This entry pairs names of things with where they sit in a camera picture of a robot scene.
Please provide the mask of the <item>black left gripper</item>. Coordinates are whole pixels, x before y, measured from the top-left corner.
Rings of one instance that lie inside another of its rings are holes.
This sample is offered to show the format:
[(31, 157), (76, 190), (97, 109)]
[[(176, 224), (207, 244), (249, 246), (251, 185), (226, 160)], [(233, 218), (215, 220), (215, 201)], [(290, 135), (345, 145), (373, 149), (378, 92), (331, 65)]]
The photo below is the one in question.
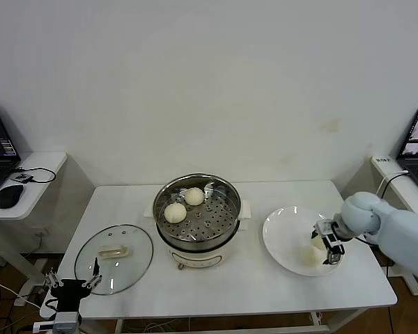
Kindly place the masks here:
[(96, 287), (102, 281), (98, 259), (94, 259), (92, 276), (89, 280), (60, 279), (50, 269), (45, 274), (45, 283), (52, 287), (52, 296), (57, 300), (57, 312), (79, 312), (80, 302), (91, 294), (89, 287)]

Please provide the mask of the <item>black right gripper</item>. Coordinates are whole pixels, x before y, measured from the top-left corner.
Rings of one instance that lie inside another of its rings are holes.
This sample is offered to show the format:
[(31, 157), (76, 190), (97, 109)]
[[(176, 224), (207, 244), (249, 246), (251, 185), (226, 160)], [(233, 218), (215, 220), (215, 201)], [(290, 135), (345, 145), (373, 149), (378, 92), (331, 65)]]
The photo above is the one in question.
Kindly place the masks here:
[(316, 237), (323, 239), (330, 235), (330, 249), (327, 251), (326, 259), (323, 261), (323, 265), (334, 266), (339, 264), (342, 260), (341, 253), (333, 253), (333, 251), (345, 251), (343, 246), (344, 240), (340, 238), (336, 232), (337, 227), (337, 222), (331, 220), (320, 220), (317, 221), (313, 226), (311, 239), (315, 239)]

